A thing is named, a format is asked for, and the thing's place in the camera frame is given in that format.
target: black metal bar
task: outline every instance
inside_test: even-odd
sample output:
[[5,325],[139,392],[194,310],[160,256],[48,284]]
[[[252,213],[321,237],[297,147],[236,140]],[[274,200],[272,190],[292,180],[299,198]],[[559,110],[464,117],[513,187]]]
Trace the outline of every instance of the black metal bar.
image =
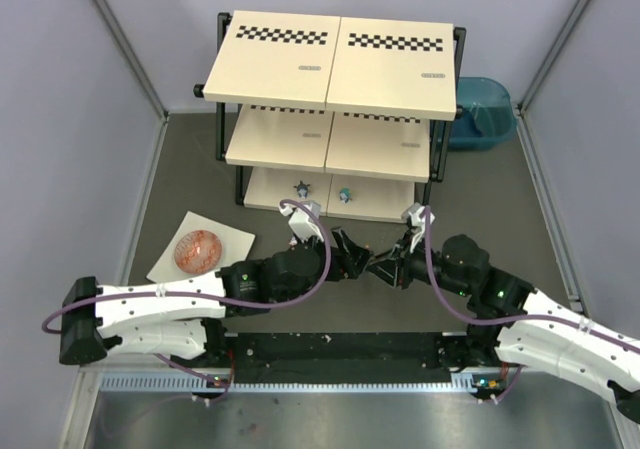
[[462,55],[464,54],[464,42],[466,38],[467,30],[464,27],[456,27],[453,30],[453,40],[456,41],[456,53],[453,59],[453,67],[456,72],[456,90],[458,90],[458,80],[460,79]]
[[[467,38],[467,30],[464,27],[456,27],[453,30],[453,40],[456,42],[456,52],[453,58],[453,68],[455,71],[455,85],[456,85],[456,100],[458,92],[458,81],[460,80],[460,69],[462,68],[462,56],[464,55],[464,43]],[[451,139],[451,132],[453,130],[453,121],[444,121],[444,131],[442,134],[442,143],[440,144],[440,153],[438,155],[437,169],[436,169],[436,182],[442,182],[444,180],[444,170],[447,165],[447,156],[449,154],[449,141]]]
[[[227,35],[227,28],[231,22],[231,14],[228,12],[220,12],[218,14],[218,52],[222,47],[224,37]],[[216,103],[216,159],[225,161],[225,129],[226,129],[226,104],[224,102]]]
[[224,102],[216,103],[216,160],[225,161],[227,151],[225,149],[225,125],[226,107]]
[[438,170],[436,171],[436,182],[444,180],[444,169],[447,165],[447,155],[449,153],[449,140],[451,139],[451,131],[453,129],[453,121],[444,123],[444,133],[442,135],[442,145],[440,146],[440,157],[438,158]]
[[431,197],[431,187],[433,183],[431,181],[427,182],[424,185],[424,192],[422,193],[422,205],[426,206],[429,204],[429,198]]
[[435,162],[437,161],[437,150],[438,150],[438,141],[440,140],[440,126],[442,126],[442,121],[431,121],[433,125],[433,134],[431,136],[431,156],[429,157],[429,166],[431,170],[436,169]]
[[236,204],[244,206],[244,166],[236,166]]

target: cable tie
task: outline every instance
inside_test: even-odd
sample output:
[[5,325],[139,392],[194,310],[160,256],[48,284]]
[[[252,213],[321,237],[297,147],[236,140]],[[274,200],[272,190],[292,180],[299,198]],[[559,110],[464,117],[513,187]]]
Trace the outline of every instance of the cable tie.
[[165,297],[167,295],[167,288],[164,284],[158,284],[156,287],[156,297]]

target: white wall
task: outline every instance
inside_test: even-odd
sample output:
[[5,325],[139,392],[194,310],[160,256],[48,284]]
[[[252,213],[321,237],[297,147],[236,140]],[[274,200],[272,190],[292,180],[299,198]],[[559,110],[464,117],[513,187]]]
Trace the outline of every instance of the white wall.
[[529,114],[593,316],[640,337],[639,0],[594,0]]
[[212,109],[191,95],[216,54],[216,14],[235,9],[452,22],[468,29],[463,75],[520,100],[575,0],[109,0],[169,110]]
[[77,369],[40,323],[119,277],[158,119],[89,0],[0,0],[0,34],[0,447],[52,448]]

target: white cable track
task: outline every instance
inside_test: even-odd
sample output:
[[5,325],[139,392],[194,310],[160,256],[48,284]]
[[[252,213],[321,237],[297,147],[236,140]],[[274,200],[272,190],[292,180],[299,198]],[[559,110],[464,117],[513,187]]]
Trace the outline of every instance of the white cable track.
[[[106,373],[102,392],[222,392],[189,374]],[[407,384],[233,384],[235,393],[471,393],[476,392],[471,374],[452,374],[451,382]]]

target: dark gray mat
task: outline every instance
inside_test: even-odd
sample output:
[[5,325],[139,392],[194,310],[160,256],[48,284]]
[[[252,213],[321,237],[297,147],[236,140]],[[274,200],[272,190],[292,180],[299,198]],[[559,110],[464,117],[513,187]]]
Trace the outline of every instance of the dark gray mat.
[[[214,116],[173,115],[167,130],[130,282],[146,274],[166,247],[187,211],[255,233],[250,258],[285,250],[291,232],[277,212],[234,203],[233,166],[214,156]],[[515,138],[489,152],[452,153],[445,181],[436,184],[431,204],[436,215],[436,247],[449,236],[466,233],[489,251],[492,263],[530,281],[566,304],[562,280],[531,182],[520,141]],[[400,224],[323,218],[327,227],[343,226],[359,244],[375,251],[390,248],[403,233]],[[462,309],[465,300],[451,295]],[[453,331],[464,327],[438,303],[432,289],[414,283],[400,291],[371,275],[357,281],[327,283],[296,307],[226,322],[238,331]]]

